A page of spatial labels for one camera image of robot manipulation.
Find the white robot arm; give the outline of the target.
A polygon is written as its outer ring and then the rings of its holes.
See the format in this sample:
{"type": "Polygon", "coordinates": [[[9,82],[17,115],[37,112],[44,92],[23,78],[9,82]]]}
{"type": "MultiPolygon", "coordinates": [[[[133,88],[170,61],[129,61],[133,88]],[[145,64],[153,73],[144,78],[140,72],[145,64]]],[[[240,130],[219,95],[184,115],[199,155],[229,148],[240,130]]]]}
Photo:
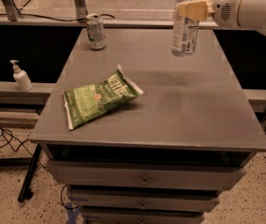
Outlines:
{"type": "Polygon", "coordinates": [[[253,30],[266,36],[266,0],[184,0],[175,11],[195,21],[211,17],[223,29],[253,30]]]}

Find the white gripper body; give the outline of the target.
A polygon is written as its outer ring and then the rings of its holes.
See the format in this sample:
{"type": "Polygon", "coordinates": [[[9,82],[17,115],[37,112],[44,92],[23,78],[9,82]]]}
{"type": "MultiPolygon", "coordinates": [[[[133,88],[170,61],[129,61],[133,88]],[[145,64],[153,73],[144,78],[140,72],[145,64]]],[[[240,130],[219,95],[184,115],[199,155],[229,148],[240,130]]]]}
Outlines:
{"type": "Polygon", "coordinates": [[[243,0],[214,0],[215,23],[223,28],[239,28],[238,13],[243,0]]]}

